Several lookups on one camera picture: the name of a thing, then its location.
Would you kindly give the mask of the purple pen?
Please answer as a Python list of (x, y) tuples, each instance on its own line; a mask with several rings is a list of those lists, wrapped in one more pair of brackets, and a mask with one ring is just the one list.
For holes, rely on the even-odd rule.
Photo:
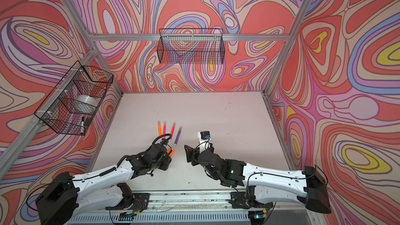
[(178, 130), (178, 133), (177, 133), (177, 136), (176, 136), (174, 145), (177, 145), (177, 144), (178, 144), (179, 138), (180, 138), (180, 135), (181, 135), (181, 132), (182, 132), (182, 126), (179, 127), (179, 130)]

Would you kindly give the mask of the pink highlighter pen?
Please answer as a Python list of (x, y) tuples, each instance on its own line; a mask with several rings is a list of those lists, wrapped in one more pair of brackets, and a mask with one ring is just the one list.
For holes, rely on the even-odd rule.
[(163, 131), (162, 135), (166, 134), (166, 121), (164, 121), (163, 130), (162, 131)]
[(175, 132), (175, 129), (176, 129), (176, 122), (174, 122), (173, 123), (173, 125), (172, 125), (172, 128), (171, 128), (171, 136), (173, 136), (174, 135), (174, 132)]

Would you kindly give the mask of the orange highlighter pen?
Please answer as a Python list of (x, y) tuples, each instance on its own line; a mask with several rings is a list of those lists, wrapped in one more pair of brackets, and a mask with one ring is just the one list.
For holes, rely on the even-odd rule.
[(162, 135), (162, 131), (161, 131), (161, 123), (160, 123), (160, 121), (158, 121), (157, 125), (158, 125), (158, 136), (161, 136)]

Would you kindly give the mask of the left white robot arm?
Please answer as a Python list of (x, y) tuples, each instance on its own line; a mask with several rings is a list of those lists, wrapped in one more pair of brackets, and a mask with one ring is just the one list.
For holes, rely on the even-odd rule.
[(161, 143), (144, 152), (125, 155), (115, 165), (86, 174), (59, 174), (35, 200), (40, 223), (64, 225), (72, 217), (99, 208), (127, 209), (134, 202), (127, 181), (166, 171), (172, 149)]

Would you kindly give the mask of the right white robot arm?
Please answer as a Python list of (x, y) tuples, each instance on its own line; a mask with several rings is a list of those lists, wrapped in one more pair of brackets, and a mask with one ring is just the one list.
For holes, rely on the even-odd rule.
[(303, 204), (306, 209), (321, 213), (332, 212), (328, 179), (318, 166), (306, 166), (303, 170), (284, 171), (262, 168), (244, 161), (223, 159), (214, 153), (208, 142), (195, 148), (184, 147), (186, 161), (192, 166), (200, 165), (208, 177), (219, 181), (222, 186), (243, 186), (245, 203), (259, 207), (268, 203), (291, 202)]

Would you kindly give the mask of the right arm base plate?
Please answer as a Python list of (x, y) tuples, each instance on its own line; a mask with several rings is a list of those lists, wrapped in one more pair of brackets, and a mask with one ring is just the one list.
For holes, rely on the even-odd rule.
[(245, 192), (237, 191), (230, 193), (230, 199), (228, 200), (228, 202), (234, 209), (263, 208), (266, 210), (270, 210), (274, 207), (273, 202), (262, 204), (255, 200), (248, 200), (245, 198)]

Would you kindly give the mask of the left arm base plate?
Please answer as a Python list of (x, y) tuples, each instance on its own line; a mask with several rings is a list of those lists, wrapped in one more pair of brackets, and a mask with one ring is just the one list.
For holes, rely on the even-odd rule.
[(106, 206), (106, 210), (133, 210), (144, 211), (148, 208), (150, 194), (149, 193), (134, 193), (132, 197), (124, 197), (116, 206)]

